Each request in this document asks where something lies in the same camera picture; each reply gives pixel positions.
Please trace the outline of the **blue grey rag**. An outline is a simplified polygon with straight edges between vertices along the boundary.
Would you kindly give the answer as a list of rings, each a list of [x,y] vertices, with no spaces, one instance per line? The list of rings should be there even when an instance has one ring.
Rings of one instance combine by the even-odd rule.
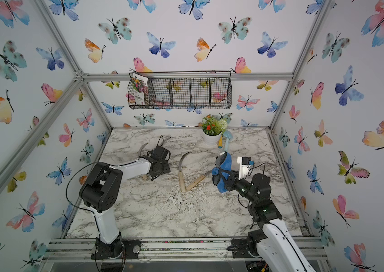
[[[215,161],[215,166],[212,169],[212,182],[218,188],[220,193],[227,192],[225,188],[226,181],[232,172],[232,157],[228,152],[221,153]]]

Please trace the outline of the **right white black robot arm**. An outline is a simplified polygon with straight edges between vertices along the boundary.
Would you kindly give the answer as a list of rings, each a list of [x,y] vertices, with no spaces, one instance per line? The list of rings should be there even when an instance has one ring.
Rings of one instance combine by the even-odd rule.
[[[270,177],[256,173],[252,180],[247,177],[255,169],[250,157],[237,158],[239,170],[232,169],[232,157],[223,152],[216,157],[212,170],[212,182],[224,191],[235,191],[248,200],[247,210],[259,230],[250,231],[246,238],[246,250],[253,257],[261,258],[272,272],[313,272],[293,237],[278,208],[271,199]]]

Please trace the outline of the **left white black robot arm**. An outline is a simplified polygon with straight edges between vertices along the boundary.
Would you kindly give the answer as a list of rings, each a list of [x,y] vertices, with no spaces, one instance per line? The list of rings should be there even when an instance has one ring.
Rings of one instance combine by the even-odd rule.
[[[137,176],[150,175],[154,180],[170,173],[170,151],[157,146],[146,155],[119,165],[97,162],[82,186],[79,196],[86,209],[93,213],[99,236],[93,260],[116,260],[126,257],[126,246],[118,229],[114,204],[121,183]]]

